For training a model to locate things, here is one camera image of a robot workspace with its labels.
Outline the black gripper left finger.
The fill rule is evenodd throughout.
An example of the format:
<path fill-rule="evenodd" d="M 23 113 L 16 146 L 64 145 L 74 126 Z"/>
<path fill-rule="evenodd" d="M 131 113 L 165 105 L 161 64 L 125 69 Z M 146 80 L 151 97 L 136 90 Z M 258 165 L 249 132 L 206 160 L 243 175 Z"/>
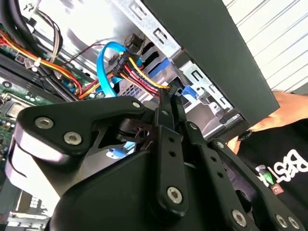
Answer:
<path fill-rule="evenodd" d="M 130 96 L 52 104 L 22 110 L 5 167 L 9 181 L 39 197 L 53 214 L 73 186 L 141 151 L 179 151 L 178 123 L 186 118 L 179 96 L 159 91 L 149 109 Z M 167 189 L 161 209 L 184 216 L 189 204 L 182 189 Z"/>

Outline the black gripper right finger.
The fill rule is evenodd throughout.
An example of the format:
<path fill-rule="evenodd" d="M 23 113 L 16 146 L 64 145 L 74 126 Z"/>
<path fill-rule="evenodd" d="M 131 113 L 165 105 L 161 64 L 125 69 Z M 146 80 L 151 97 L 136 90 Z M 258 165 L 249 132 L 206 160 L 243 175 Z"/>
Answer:
<path fill-rule="evenodd" d="M 228 147 L 182 122 L 195 164 L 227 231 L 307 229 L 307 97 L 277 94 L 279 109 Z"/>

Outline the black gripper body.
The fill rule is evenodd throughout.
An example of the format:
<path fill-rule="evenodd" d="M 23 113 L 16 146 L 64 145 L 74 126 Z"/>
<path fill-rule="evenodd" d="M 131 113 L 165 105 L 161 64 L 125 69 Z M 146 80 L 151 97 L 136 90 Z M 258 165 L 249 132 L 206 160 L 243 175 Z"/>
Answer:
<path fill-rule="evenodd" d="M 52 231 L 226 231 L 214 197 L 179 151 L 141 151 L 70 188 L 50 221 Z M 183 217 L 163 210 L 171 186 L 187 192 Z"/>

